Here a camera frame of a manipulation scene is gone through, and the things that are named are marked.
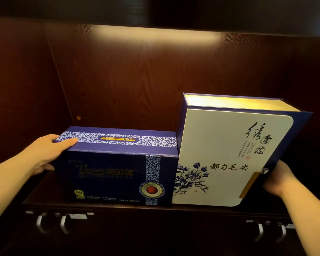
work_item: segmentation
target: dark blue box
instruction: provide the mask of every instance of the dark blue box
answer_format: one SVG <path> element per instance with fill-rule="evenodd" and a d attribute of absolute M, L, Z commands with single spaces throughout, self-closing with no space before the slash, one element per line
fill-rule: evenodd
<path fill-rule="evenodd" d="M 70 127 L 77 137 L 53 165 L 76 200 L 169 206 L 178 165 L 175 132 Z"/>

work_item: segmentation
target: blue and white box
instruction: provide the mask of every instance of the blue and white box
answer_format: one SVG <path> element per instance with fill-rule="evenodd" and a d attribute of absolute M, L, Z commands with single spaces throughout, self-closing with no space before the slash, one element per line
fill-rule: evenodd
<path fill-rule="evenodd" d="M 172 202 L 238 205 L 311 114 L 275 98 L 184 93 Z"/>
<path fill-rule="evenodd" d="M 178 165 L 175 132 L 70 127 L 77 137 L 53 165 L 77 200 L 169 206 Z"/>

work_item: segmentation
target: metal handle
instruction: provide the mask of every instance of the metal handle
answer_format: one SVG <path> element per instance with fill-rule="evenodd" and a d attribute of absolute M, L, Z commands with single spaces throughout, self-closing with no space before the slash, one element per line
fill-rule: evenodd
<path fill-rule="evenodd" d="M 65 216 L 62 216 L 62 219 L 60 220 L 60 228 L 63 230 L 64 234 L 69 234 L 70 231 L 68 231 L 68 230 L 65 228 L 65 219 L 66 219 L 66 215 L 65 215 Z"/>
<path fill-rule="evenodd" d="M 259 239 L 262 238 L 263 236 L 263 225 L 262 224 L 258 224 L 258 229 L 259 229 L 259 233 L 258 236 L 256 237 L 255 241 L 258 242 Z"/>
<path fill-rule="evenodd" d="M 276 241 L 277 243 L 282 241 L 287 235 L 286 227 L 284 225 L 281 225 L 281 227 L 282 227 L 282 235 L 279 239 L 277 239 L 277 241 Z"/>
<path fill-rule="evenodd" d="M 41 232 L 41 233 L 48 233 L 50 232 L 50 230 L 47 230 L 45 231 L 42 227 L 42 219 L 43 219 L 43 216 L 46 216 L 46 213 L 43 213 L 41 215 L 38 216 L 37 218 L 37 222 L 36 222 L 36 226 L 38 228 L 38 230 Z"/>

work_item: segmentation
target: box lid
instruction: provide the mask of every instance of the box lid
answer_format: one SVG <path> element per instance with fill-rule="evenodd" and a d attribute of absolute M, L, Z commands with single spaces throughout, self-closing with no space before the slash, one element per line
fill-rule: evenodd
<path fill-rule="evenodd" d="M 77 137 L 67 151 L 178 157 L 175 132 L 69 127 L 55 142 Z"/>

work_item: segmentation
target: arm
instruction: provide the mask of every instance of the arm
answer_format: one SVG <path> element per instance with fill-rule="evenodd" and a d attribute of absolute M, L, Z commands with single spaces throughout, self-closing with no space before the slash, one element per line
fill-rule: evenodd
<path fill-rule="evenodd" d="M 303 248 L 309 256 L 320 256 L 320 200 L 279 161 L 263 186 L 282 198 L 295 225 Z"/>
<path fill-rule="evenodd" d="M 0 215 L 31 175 L 41 173 L 44 169 L 54 170 L 48 163 L 77 142 L 76 138 L 72 138 L 52 143 L 57 137 L 40 137 L 20 154 L 0 164 Z"/>

